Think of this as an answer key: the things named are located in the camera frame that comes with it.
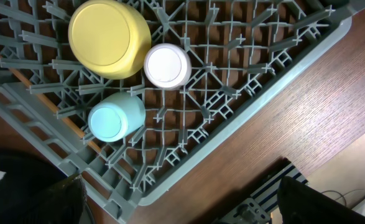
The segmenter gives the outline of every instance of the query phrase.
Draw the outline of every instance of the white cup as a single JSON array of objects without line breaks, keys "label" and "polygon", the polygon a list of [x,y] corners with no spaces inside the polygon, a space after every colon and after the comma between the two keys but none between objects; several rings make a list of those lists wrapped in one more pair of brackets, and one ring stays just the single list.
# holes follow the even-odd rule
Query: white cup
[{"label": "white cup", "polygon": [[158,44],[147,53],[144,70],[155,86],[172,90],[189,81],[192,65],[188,54],[180,47]]}]

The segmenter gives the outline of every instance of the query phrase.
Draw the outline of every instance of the cable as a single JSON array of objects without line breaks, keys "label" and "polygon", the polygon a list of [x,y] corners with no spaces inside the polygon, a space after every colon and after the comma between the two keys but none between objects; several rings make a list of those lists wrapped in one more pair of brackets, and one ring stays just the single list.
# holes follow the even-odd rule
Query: cable
[{"label": "cable", "polygon": [[270,214],[270,220],[268,222],[268,224],[272,224],[272,219],[274,218],[274,216],[272,215],[272,213]]},{"label": "cable", "polygon": [[342,198],[342,199],[344,200],[344,206],[345,206],[345,207],[347,206],[346,199],[345,199],[345,197],[344,197],[344,195],[343,195],[343,194],[339,193],[339,192],[338,192],[338,191],[336,191],[336,190],[325,190],[324,192],[322,192],[322,194],[327,193],[327,192],[333,192],[333,193],[336,193],[336,194],[340,195],[340,197],[339,197],[339,198],[334,199],[334,200],[335,200],[335,201],[337,201],[338,199]]},{"label": "cable", "polygon": [[349,194],[351,194],[351,193],[354,193],[354,192],[358,192],[358,191],[362,191],[362,192],[365,192],[365,189],[357,189],[357,190],[352,190],[352,191],[350,191],[350,192],[348,192],[348,193],[345,193],[345,194],[341,194],[341,193],[339,193],[338,191],[336,191],[336,190],[326,190],[326,191],[324,191],[324,192],[322,192],[322,194],[323,193],[327,193],[327,192],[334,192],[334,193],[336,193],[336,194],[339,194],[340,196],[338,197],[338,198],[336,198],[336,199],[334,199],[335,201],[337,201],[337,200],[339,200],[339,199],[343,199],[344,200],[344,204],[345,204],[345,207],[347,206],[347,203],[346,203],[346,199],[345,199],[345,196],[347,196],[347,195],[349,195]]}]

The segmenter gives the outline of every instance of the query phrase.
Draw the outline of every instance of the white container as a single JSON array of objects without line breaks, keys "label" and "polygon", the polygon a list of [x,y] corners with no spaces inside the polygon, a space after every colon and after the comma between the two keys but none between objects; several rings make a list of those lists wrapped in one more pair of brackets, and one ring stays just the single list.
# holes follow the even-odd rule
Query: white container
[{"label": "white container", "polygon": [[147,53],[144,70],[155,86],[171,90],[189,81],[192,65],[188,54],[180,47],[158,44]]},{"label": "white container", "polygon": [[138,96],[115,93],[93,107],[88,127],[99,140],[114,142],[141,127],[145,117],[145,107]]}]

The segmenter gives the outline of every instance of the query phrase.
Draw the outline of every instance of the yellow container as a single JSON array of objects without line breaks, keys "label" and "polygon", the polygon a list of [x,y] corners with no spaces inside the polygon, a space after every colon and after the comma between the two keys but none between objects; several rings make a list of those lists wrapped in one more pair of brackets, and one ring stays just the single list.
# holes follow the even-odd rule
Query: yellow container
[{"label": "yellow container", "polygon": [[77,60],[108,79],[123,79],[138,72],[152,42],[143,16],[113,0],[82,4],[70,20],[68,38]]}]

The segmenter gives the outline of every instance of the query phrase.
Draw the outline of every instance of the orange wooden strip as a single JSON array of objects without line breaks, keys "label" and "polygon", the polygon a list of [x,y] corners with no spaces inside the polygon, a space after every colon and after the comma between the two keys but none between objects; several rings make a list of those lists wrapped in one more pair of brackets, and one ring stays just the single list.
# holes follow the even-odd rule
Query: orange wooden strip
[{"label": "orange wooden strip", "polygon": [[[32,85],[32,83],[20,71],[16,70],[15,68],[9,68],[9,71],[11,71],[25,86],[29,87]],[[36,96],[40,99],[41,102],[47,105],[53,113],[56,113],[59,110],[59,108],[54,103],[52,103],[52,101],[50,101],[44,94],[38,94]],[[82,138],[85,135],[85,133],[71,119],[62,118],[62,121],[67,124],[67,126],[69,126],[78,135],[78,137]],[[96,152],[101,152],[101,148],[95,142],[90,141],[88,142],[88,145]]]}]

